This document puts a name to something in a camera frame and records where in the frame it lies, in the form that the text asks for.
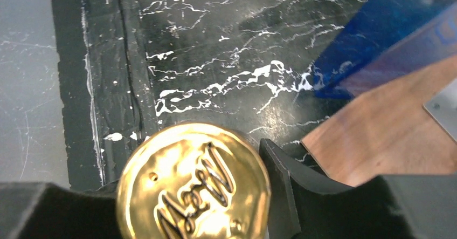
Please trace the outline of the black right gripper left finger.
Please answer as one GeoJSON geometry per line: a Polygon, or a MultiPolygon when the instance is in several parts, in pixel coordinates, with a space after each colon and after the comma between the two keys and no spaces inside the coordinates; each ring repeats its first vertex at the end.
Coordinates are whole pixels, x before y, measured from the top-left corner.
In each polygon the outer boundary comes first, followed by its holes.
{"type": "Polygon", "coordinates": [[[78,192],[50,182],[2,182],[1,238],[122,238],[116,187],[78,192]]]}

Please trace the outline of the dark bottle gold cap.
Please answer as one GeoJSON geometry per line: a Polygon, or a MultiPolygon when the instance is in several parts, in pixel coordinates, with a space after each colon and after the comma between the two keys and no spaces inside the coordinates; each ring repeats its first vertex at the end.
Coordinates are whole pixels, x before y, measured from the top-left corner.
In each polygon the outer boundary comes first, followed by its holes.
{"type": "Polygon", "coordinates": [[[271,182],[238,131],[190,122],[145,140],[119,179],[123,238],[266,238],[271,182]]]}

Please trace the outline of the blue glass bottle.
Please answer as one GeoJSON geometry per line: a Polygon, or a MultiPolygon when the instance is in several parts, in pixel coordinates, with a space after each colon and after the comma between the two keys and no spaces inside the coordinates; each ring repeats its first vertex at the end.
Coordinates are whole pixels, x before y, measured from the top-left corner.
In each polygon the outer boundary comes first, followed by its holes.
{"type": "Polygon", "coordinates": [[[368,0],[313,63],[313,90],[353,98],[455,54],[456,0],[368,0]]]}

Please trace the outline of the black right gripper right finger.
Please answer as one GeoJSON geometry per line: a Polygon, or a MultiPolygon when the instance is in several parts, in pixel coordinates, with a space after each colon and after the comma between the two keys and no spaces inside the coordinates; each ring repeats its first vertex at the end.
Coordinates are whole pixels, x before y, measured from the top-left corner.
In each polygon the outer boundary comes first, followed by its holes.
{"type": "Polygon", "coordinates": [[[357,187],[261,139],[270,238],[456,238],[456,175],[379,175],[357,187]]]}

